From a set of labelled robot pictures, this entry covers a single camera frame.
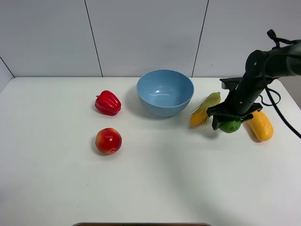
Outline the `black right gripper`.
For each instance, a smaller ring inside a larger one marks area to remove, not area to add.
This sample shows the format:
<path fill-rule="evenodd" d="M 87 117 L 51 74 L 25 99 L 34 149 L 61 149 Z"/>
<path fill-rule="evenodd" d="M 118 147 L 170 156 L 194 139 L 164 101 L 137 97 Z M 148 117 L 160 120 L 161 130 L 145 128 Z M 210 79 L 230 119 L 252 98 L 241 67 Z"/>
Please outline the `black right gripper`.
<path fill-rule="evenodd" d="M 252 112 L 262 109 L 261 104 L 255 101 L 263 90 L 263 78 L 243 76 L 235 90 L 228 90 L 229 93 L 222 103 L 207 109 L 207 115 L 213 116 L 213 130 L 223 124 L 224 117 L 240 119 L 241 122 L 252 119 Z"/>

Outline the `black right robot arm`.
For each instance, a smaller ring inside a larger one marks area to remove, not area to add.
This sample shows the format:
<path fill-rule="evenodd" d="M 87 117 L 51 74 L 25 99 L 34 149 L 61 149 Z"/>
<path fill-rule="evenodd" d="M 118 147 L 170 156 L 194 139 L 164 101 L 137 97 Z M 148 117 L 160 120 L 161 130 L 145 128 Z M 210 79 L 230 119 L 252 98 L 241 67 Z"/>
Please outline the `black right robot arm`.
<path fill-rule="evenodd" d="M 262 110 L 262 104 L 256 103 L 256 99 L 267 85 L 280 77 L 300 74 L 300 40 L 270 51 L 252 52 L 246 60 L 242 77 L 221 79 L 229 93 L 222 103 L 207 109 L 207 115 L 213 117 L 212 128 L 217 130 L 228 121 L 252 119 L 253 112 Z"/>

